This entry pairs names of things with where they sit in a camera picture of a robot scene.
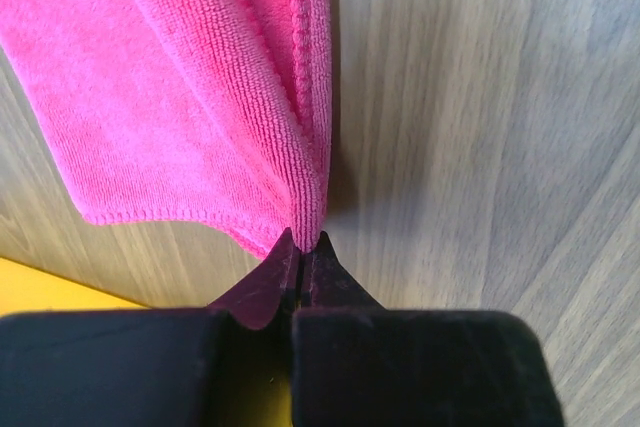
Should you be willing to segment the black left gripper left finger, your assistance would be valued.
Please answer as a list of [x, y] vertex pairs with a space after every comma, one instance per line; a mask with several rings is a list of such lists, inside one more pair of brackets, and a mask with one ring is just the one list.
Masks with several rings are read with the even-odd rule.
[[5, 426], [288, 426], [300, 252], [267, 257], [199, 308], [41, 311], [1, 319]]

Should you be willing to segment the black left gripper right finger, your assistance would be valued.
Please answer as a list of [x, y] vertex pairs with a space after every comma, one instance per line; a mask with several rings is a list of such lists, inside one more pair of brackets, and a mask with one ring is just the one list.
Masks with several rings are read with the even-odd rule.
[[292, 317], [297, 426], [559, 426], [541, 343], [489, 310], [390, 310], [327, 235], [302, 258]]

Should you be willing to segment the pink towel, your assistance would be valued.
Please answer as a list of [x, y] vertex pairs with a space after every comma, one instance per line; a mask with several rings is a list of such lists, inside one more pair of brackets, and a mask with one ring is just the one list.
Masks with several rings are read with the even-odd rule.
[[312, 250], [331, 147], [330, 0], [1, 0], [1, 44], [96, 225], [189, 221]]

